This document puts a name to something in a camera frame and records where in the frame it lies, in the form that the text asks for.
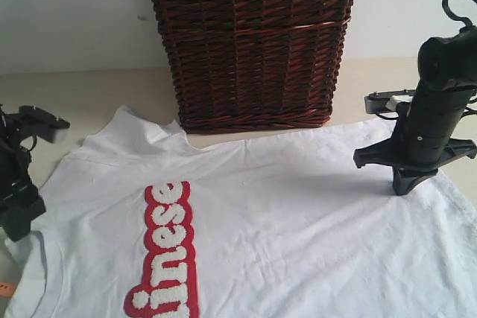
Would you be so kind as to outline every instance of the black mount base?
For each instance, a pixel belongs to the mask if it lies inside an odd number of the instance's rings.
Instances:
[[[387,165],[393,168],[393,189],[396,195],[406,195],[423,181],[434,177],[438,168],[454,162],[462,157],[474,159],[477,156],[477,146],[471,140],[450,139],[445,146],[440,159],[427,166],[418,166],[407,163],[395,150],[393,139],[386,139],[380,143],[355,151],[354,161],[358,168],[366,164]]]

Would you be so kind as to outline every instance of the white wall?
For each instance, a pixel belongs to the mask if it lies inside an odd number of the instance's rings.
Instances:
[[[451,36],[441,0],[356,0],[346,58],[414,56]],[[477,22],[477,5],[455,0]],[[0,0],[0,73],[167,66],[151,0]]]

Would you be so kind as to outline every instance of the woven wicker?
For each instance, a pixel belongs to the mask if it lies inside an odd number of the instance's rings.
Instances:
[[[320,127],[353,0],[152,0],[190,133]]]

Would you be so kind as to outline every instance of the dark brown wicker basket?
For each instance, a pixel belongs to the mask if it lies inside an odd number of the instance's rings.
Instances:
[[[353,0],[152,0],[190,133],[329,120]]]

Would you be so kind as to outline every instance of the table surface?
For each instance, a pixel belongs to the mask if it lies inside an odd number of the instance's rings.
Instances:
[[[418,81],[416,62],[414,58],[344,61],[333,102],[334,112],[327,126],[372,118],[364,111],[363,103],[363,97],[371,92],[415,88]],[[101,130],[121,105],[128,105],[143,118],[160,124],[177,119],[174,87],[168,69],[3,75],[0,76],[0,103],[4,104],[5,112],[35,104],[71,122],[63,143],[38,142],[30,166],[31,177],[38,186],[48,179],[66,153],[80,147],[86,136]],[[195,147],[206,147],[283,132],[286,131],[190,135],[189,142]],[[465,118],[459,123],[454,137],[477,140],[477,123],[472,117]],[[443,169],[475,207],[477,180],[472,173],[476,168],[477,162],[461,159]],[[19,277],[19,270],[2,244],[0,282],[15,283]],[[6,299],[0,299],[1,315],[6,304]]]

